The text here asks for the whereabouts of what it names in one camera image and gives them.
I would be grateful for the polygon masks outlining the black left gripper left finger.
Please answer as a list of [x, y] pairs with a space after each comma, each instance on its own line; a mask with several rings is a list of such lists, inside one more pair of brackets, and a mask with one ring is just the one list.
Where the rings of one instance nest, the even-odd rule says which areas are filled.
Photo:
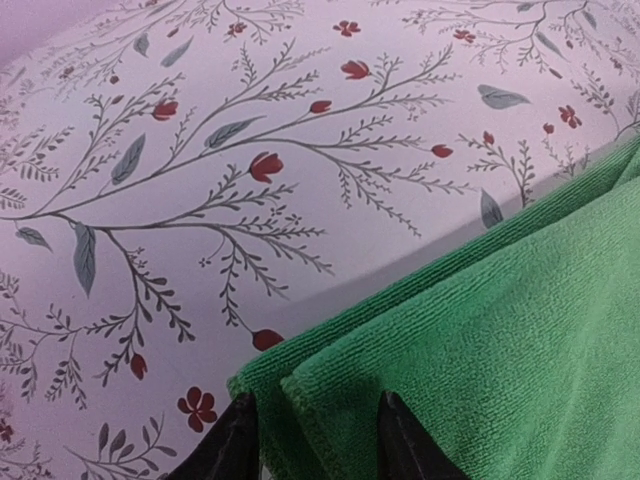
[[259, 422], [253, 393], [238, 394], [169, 480], [258, 480]]

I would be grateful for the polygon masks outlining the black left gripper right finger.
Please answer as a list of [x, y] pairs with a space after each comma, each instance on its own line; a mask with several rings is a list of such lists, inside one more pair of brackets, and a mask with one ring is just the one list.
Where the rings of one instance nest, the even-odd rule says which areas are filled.
[[468, 479], [396, 392], [382, 392], [376, 426], [378, 479]]

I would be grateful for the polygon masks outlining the green microfiber towel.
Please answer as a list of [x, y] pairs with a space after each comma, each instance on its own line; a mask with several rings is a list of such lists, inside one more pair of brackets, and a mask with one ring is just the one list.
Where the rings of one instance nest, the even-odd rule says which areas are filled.
[[277, 479], [373, 479], [383, 391], [474, 479], [639, 475], [639, 143], [241, 369]]

